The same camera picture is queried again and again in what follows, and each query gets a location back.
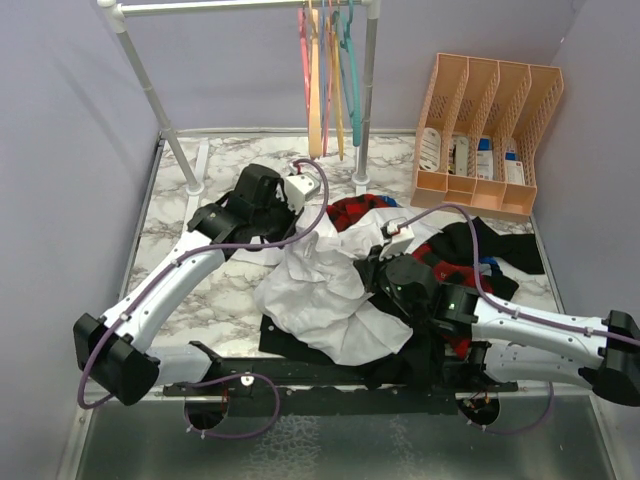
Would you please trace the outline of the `white shirt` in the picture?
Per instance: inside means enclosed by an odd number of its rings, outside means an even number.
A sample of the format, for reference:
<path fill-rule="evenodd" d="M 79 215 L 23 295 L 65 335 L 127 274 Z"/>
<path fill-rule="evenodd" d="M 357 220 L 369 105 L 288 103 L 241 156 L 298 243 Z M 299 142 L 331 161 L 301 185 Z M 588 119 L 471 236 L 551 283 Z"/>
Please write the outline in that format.
<path fill-rule="evenodd" d="M 238 261 L 272 269 L 253 294 L 262 316 L 260 352 L 342 366 L 398 353 L 413 331 L 391 308 L 373 302 L 354 263 L 382 245 L 383 226 L 416 212 L 374 207 L 341 227 L 313 206 L 296 229 L 320 222 L 301 240 L 282 249 L 236 252 Z"/>

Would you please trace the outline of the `pink hanger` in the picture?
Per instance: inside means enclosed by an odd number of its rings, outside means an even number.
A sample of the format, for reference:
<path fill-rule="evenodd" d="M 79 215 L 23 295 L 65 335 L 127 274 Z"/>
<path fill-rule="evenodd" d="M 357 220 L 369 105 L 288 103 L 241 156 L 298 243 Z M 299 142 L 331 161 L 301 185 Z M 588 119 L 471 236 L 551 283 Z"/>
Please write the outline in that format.
<path fill-rule="evenodd" d="M 329 102 L 324 103 L 323 100 L 323 82 L 321 77 L 321 55 L 320 55 L 320 33 L 321 33 L 321 21 L 320 21 L 320 9 L 314 8 L 318 12 L 318 33 L 319 33 L 319 66 L 320 66 L 320 105 L 321 105 L 321 123 L 322 123 L 322 154 L 319 158 L 326 155 L 328 148 L 328 139 L 329 139 L 329 118 L 330 118 L 330 109 L 331 109 L 331 53 L 329 48 L 329 60 L 330 60 L 330 80 L 329 80 Z M 301 53 L 301 64 L 302 64 L 302 74 L 303 74 L 303 89 L 304 89 L 304 98 L 305 98 L 305 110 L 306 110 L 306 120 L 307 120 L 307 132 L 309 131 L 309 57 L 308 57 L 308 35 L 309 35 L 309 25 L 308 25 L 308 4 L 305 4 L 302 8 L 298 10 L 298 36 L 299 36 L 299 46 Z"/>

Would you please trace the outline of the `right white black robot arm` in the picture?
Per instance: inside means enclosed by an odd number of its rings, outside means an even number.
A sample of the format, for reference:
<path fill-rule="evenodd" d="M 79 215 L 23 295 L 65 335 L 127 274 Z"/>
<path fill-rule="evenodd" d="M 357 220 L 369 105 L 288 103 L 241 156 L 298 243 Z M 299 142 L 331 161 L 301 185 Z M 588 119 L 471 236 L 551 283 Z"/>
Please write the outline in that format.
<path fill-rule="evenodd" d="M 622 406 L 639 404 L 639 328 L 631 315 L 572 316 L 523 307 L 478 289 L 440 282 L 408 254 L 378 250 L 353 263 L 365 290 L 387 300 L 417 333 L 480 346 L 459 367 L 461 383 L 540 381 L 580 386 Z"/>

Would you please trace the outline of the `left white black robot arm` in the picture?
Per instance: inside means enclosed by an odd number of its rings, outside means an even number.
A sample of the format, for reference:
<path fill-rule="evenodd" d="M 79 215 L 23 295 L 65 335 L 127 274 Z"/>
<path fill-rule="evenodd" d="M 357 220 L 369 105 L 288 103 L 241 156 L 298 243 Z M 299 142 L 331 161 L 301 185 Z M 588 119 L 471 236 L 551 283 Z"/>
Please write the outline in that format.
<path fill-rule="evenodd" d="M 188 383 L 199 394 L 214 392 L 221 371 L 212 354 L 195 343 L 153 350 L 154 338 L 195 287 L 237 250 L 248 244 L 261 250 L 294 235 L 320 187 L 298 166 L 286 177 L 260 164 L 245 167 L 231 191 L 195 210 L 177 244 L 131 293 L 100 317 L 85 313 L 75 322 L 82 379 L 126 406 L 158 385 Z"/>

